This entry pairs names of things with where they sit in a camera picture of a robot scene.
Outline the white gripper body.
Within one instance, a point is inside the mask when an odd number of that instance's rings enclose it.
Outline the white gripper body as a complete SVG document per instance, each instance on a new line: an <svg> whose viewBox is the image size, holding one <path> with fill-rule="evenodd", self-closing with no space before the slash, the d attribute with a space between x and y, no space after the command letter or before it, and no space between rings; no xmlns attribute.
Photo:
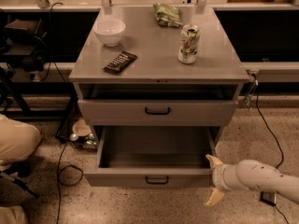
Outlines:
<svg viewBox="0 0 299 224"><path fill-rule="evenodd" d="M245 164L218 164L212 168L214 186L222 191L249 190L241 179L241 173L247 170Z"/></svg>

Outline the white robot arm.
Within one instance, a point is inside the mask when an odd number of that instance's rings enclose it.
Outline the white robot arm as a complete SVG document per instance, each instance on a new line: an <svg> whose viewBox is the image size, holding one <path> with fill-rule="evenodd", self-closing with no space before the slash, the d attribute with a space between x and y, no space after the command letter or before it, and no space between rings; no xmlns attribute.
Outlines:
<svg viewBox="0 0 299 224"><path fill-rule="evenodd" d="M277 168L255 160L225 164L212 155L206 155L212 171L211 193L206 206L216 205L224 193L233 190L272 192L299 203L299 177L285 175Z"/></svg>

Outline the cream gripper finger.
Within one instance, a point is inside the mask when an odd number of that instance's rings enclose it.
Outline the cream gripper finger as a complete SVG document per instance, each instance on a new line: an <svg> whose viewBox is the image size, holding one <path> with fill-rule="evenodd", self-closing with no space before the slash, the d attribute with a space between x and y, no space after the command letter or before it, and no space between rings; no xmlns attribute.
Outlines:
<svg viewBox="0 0 299 224"><path fill-rule="evenodd" d="M205 206L208 206L208 207L215 206L218 202L221 201L221 199L223 197L224 197L224 193L221 190L219 190L215 187L211 187L210 188L210 195L207 198Z"/></svg>
<svg viewBox="0 0 299 224"><path fill-rule="evenodd" d="M206 158L209 161L209 165L211 169L216 168L218 165L223 165L223 162L215 156L206 154Z"/></svg>

